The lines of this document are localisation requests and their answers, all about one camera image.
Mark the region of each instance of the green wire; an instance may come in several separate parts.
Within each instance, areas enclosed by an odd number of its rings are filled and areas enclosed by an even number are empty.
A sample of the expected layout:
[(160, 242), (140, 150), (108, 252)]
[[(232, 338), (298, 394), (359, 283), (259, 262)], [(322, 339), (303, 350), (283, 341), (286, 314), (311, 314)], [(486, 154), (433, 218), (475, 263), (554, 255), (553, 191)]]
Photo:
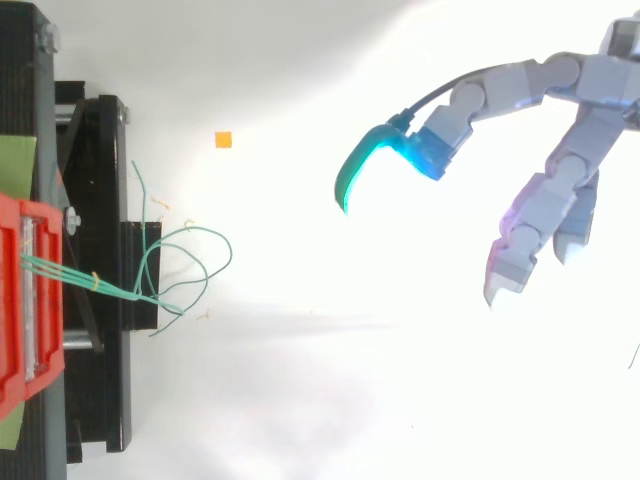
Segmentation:
[[(197, 227), (197, 226), (192, 226), (192, 227), (185, 227), (185, 228), (181, 228), (179, 230), (176, 230), (174, 232), (171, 232), (168, 235), (165, 235), (164, 237), (160, 238), (159, 240), (156, 240), (150, 247), (147, 248), (147, 235), (146, 235), (146, 199), (147, 199), (147, 189), (146, 186), (144, 184), (144, 181), (142, 180), (142, 176), (140, 175), (140, 172), (138, 170), (137, 165), (135, 164), (135, 162), (133, 163), (133, 168), (135, 169), (136, 173), (138, 174), (138, 180), (140, 180), (140, 185), (142, 187), (142, 250), (144, 252), (143, 256), (142, 256), (142, 260), (140, 261), (140, 266), (138, 268), (138, 275), (136, 277), (136, 283), (134, 285), (133, 291), (129, 292), (126, 290), (122, 290), (121, 288), (118, 288), (112, 284), (110, 284), (109, 282), (105, 282), (97, 277), (95, 277), (94, 275), (87, 275), (86, 273), (82, 273), (79, 272), (77, 270), (74, 270), (72, 268), (69, 267), (65, 267), (64, 265), (60, 265), (58, 263), (55, 262), (50, 262), (48, 260), (42, 259), (42, 258), (38, 258), (38, 257), (33, 257), (33, 256), (29, 256), (29, 255), (22, 255), (22, 268), (24, 268), (27, 271), (33, 272), (36, 275), (45, 277), (45, 278), (50, 278), (52, 280), (57, 280), (63, 283), (67, 283), (70, 285), (75, 285), (77, 287), (80, 288), (84, 288), (86, 290), (91, 290), (94, 291), (98, 294), (101, 295), (107, 295), (107, 296), (111, 296), (111, 297), (116, 297), (116, 298), (120, 298), (123, 300), (128, 300), (128, 301), (139, 301), (142, 300), (144, 302), (148, 302), (154, 305), (159, 306), (160, 308), (163, 308), (164, 310), (166, 310), (167, 312), (175, 315), (175, 318), (173, 320), (171, 320), (167, 325), (165, 325), (163, 328), (161, 328), (160, 330), (152, 333), (151, 335), (149, 335), (150, 337), (153, 337), (155, 335), (158, 335), (159, 333), (164, 332), (167, 328), (169, 328), (171, 325), (173, 325), (179, 318), (183, 317), (189, 310), (191, 310), (193, 307), (195, 307), (198, 302), (202, 299), (202, 297), (204, 296), (204, 294), (207, 291), (207, 288), (209, 287), (209, 281), (215, 277), (217, 274), (219, 274), (220, 272), (222, 272), (224, 269), (226, 269), (229, 264), (231, 263), (231, 261), (233, 260), (233, 249), (231, 247), (231, 243), (229, 242), (229, 240), (222, 235), (219, 232), (216, 232), (215, 230), (210, 230), (208, 228), (204, 228), (204, 227)], [(214, 273), (209, 274), (207, 271), (207, 268), (205, 267), (205, 265), (198, 259), (195, 257), (195, 255), (193, 255), (191, 252), (189, 252), (187, 249), (185, 249), (184, 247), (181, 247), (180, 245), (176, 245), (173, 243), (166, 243), (166, 240), (175, 236), (175, 235), (179, 235), (181, 233), (184, 232), (190, 232), (192, 230), (196, 230), (196, 231), (202, 231), (202, 232), (206, 232), (212, 235), (216, 235), (217, 237), (221, 238), (227, 245), (228, 249), (229, 249), (229, 259), (227, 260), (227, 262), (218, 270), (216, 270)], [(159, 248), (175, 248), (177, 250), (180, 250), (181, 252), (183, 252), (184, 254), (186, 254), (189, 258), (191, 258), (196, 264), (198, 264), (198, 266), (202, 269), (203, 273), (204, 273), (204, 277), (199, 279), (199, 280), (189, 280), (189, 281), (185, 281), (185, 282), (179, 282), (176, 283), (174, 285), (171, 285), (170, 287), (168, 287), (167, 289), (165, 289), (163, 292), (161, 293), (157, 293), (155, 290), (155, 287), (153, 286), (153, 281), (151, 280), (151, 274), (149, 272), (149, 255), (156, 249)], [(147, 297), (145, 295), (142, 294), (142, 279), (143, 276), (145, 278), (145, 280), (147, 281), (149, 288), (152, 292), (152, 296)], [(176, 287), (182, 286), (182, 285), (191, 285), (191, 284), (196, 284), (196, 283), (202, 283), (204, 282), (204, 286), (202, 288), (202, 291), (200, 292), (200, 294), (198, 295), (198, 297), (195, 299), (195, 301), (189, 305), (187, 308), (180, 308), (177, 307), (175, 305), (163, 302), (162, 300), (160, 300), (160, 297), (162, 297), (163, 295), (165, 295), (167, 292), (173, 290)]]

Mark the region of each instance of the orange tag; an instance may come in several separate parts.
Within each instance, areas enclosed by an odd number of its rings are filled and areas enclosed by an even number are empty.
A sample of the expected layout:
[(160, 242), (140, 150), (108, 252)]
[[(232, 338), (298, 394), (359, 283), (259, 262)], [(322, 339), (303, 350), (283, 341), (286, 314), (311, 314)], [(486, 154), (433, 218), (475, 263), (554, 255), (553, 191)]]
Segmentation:
[(231, 132), (216, 132), (216, 148), (231, 148)]

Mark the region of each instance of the wire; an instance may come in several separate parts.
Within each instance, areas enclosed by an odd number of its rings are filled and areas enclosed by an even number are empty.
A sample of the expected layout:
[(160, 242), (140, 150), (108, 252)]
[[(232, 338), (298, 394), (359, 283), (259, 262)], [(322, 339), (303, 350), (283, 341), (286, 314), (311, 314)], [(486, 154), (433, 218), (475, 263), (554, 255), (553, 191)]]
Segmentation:
[(502, 66), (504, 65), (494, 65), (493, 67), (485, 67), (479, 70), (474, 70), (473, 72), (465, 73), (464, 75), (460, 75), (458, 78), (454, 78), (453, 80), (445, 83), (444, 85), (441, 85), (440, 87), (435, 89), (433, 92), (425, 95), (409, 108), (405, 108), (402, 112), (394, 115), (389, 120), (387, 120), (387, 123), (397, 128), (398, 130), (402, 131), (402, 133), (407, 133), (407, 131), (409, 130), (409, 127), (411, 126), (411, 121), (415, 117), (415, 114), (418, 113), (418, 111), (421, 110), (422, 108), (426, 107), (429, 103), (433, 102), (436, 98), (438, 98), (441, 95), (444, 95), (449, 90), (453, 90), (455, 86), (458, 85), (458, 83), (464, 80), (467, 80), (476, 75), (485, 73), (488, 70), (491, 70), (493, 68), (502, 67)]
[[(128, 300), (133, 302), (135, 301), (148, 302), (148, 303), (159, 306), (160, 308), (164, 309), (165, 311), (173, 315), (176, 315), (176, 317), (173, 320), (171, 320), (167, 325), (165, 325), (163, 328), (161, 328), (160, 330), (150, 335), (150, 337), (153, 337), (155, 335), (158, 335), (159, 333), (164, 332), (167, 328), (173, 325), (179, 318), (183, 317), (189, 310), (191, 310), (202, 299), (202, 297), (207, 291), (207, 288), (209, 287), (209, 281), (214, 276), (216, 276), (217, 274), (222, 272), (224, 269), (226, 269), (231, 263), (231, 261), (233, 260), (233, 249), (231, 247), (231, 243), (229, 242), (229, 240), (221, 233), (216, 232), (215, 230), (210, 230), (208, 228), (198, 227), (198, 226), (188, 226), (188, 227), (176, 230), (174, 232), (171, 232), (168, 235), (165, 235), (164, 237), (160, 238), (159, 240), (156, 240), (151, 246), (147, 247), (147, 235), (146, 235), (147, 189), (135, 162), (133, 162), (133, 167), (136, 170), (136, 173), (138, 174), (138, 180), (140, 180), (140, 185), (142, 187), (142, 222), (141, 224), (142, 224), (142, 251), (144, 252), (142, 259), (140, 261), (140, 265), (138, 267), (138, 275), (136, 277), (136, 282), (134, 284), (133, 291), (129, 292), (127, 290), (123, 290), (119, 287), (116, 287), (110, 284), (109, 282), (105, 282), (95, 272), (93, 272), (92, 275), (88, 275), (86, 273), (82, 273), (72, 268), (60, 265), (59, 263), (50, 262), (48, 260), (38, 258), (38, 257), (22, 255), (21, 265), (22, 265), (22, 268), (24, 268), (25, 270), (28, 270), (30, 272), (33, 272), (36, 275), (39, 275), (45, 278), (50, 278), (52, 280), (57, 280), (70, 285), (75, 285), (77, 287), (84, 288), (86, 290), (91, 290), (101, 295), (107, 295), (107, 296), (120, 298), (123, 300)], [(194, 230), (206, 232), (221, 238), (226, 243), (229, 249), (229, 259), (227, 260), (227, 262), (212, 274), (209, 274), (205, 265), (198, 258), (196, 258), (195, 255), (189, 252), (186, 248), (173, 243), (166, 243), (166, 240), (171, 237), (174, 237), (184, 232), (191, 232)], [(174, 248), (176, 250), (183, 252), (202, 269), (202, 272), (204, 274), (203, 278), (199, 280), (179, 282), (174, 285), (171, 285), (170, 287), (165, 289), (163, 292), (157, 293), (153, 285), (153, 281), (151, 280), (151, 274), (149, 273), (149, 255), (153, 251), (159, 248)], [(152, 292), (151, 296), (145, 296), (142, 293), (143, 277), (147, 281), (147, 284), (149, 285), (149, 289)], [(195, 301), (186, 308), (180, 308), (176, 305), (172, 305), (160, 299), (160, 297), (165, 295), (167, 292), (173, 290), (175, 287), (179, 287), (182, 285), (197, 284), (197, 283), (204, 283), (202, 291), (200, 292), (198, 297), (195, 299)]]
[(485, 73), (488, 70), (491, 70), (493, 68), (503, 67), (503, 66), (504, 65), (494, 65), (493, 67), (485, 67), (485, 68), (481, 68), (479, 70), (474, 70), (473, 72), (465, 73), (464, 75), (460, 75), (458, 78), (455, 78), (455, 79), (451, 80), (450, 82), (445, 83), (444, 85), (442, 85), (439, 88), (435, 89), (433, 92), (429, 93), (428, 95), (425, 95), (423, 98), (418, 100), (416, 103), (414, 103), (407, 110), (409, 112), (411, 112), (412, 114), (416, 114), (418, 112), (418, 110), (426, 107), (429, 103), (434, 101), (440, 95), (443, 95), (443, 94), (447, 93), (449, 90), (452, 90), (458, 83), (460, 83), (460, 82), (462, 82), (464, 80), (467, 80), (468, 78), (474, 77), (476, 75), (480, 75), (481, 73)]

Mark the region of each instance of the zip tie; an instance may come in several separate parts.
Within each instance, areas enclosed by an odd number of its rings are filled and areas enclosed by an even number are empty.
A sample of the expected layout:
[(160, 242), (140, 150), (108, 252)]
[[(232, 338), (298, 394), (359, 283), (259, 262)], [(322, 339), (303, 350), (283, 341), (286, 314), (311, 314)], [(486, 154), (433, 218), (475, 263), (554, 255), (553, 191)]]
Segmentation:
[(91, 272), (91, 275), (93, 275), (93, 278), (95, 280), (95, 282), (93, 283), (93, 288), (91, 289), (92, 292), (97, 292), (98, 291), (98, 286), (100, 285), (100, 277), (98, 276), (98, 274), (96, 272)]
[(163, 202), (162, 200), (158, 200), (155, 197), (151, 197), (151, 201), (153, 203), (157, 203), (158, 205), (162, 205), (164, 208), (166, 208), (167, 210), (171, 210), (171, 206), (168, 203)]

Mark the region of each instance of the screw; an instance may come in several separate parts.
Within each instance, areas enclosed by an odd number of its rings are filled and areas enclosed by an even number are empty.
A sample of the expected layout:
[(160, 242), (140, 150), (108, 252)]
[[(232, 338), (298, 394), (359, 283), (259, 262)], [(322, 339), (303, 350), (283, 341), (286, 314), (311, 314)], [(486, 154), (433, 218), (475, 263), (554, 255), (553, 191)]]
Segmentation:
[(129, 107), (118, 107), (118, 123), (120, 123), (120, 125), (129, 125), (131, 123)]
[(65, 210), (64, 225), (70, 236), (74, 236), (78, 227), (82, 225), (82, 218), (80, 218), (80, 215), (76, 213), (75, 208), (69, 207)]
[(46, 23), (40, 28), (40, 33), (37, 36), (37, 43), (40, 50), (49, 55), (58, 53), (62, 48), (62, 41), (60, 39), (60, 30), (57, 25), (53, 23)]

